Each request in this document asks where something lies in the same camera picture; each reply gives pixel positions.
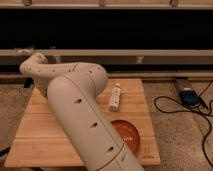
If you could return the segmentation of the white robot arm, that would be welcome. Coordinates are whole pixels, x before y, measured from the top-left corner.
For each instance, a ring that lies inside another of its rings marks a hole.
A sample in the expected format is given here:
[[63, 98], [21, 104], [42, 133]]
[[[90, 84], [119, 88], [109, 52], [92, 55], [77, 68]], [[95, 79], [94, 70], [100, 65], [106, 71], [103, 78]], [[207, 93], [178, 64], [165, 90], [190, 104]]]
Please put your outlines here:
[[20, 65], [33, 79], [88, 171], [145, 171], [96, 102], [108, 74], [95, 63], [50, 64], [35, 53]]

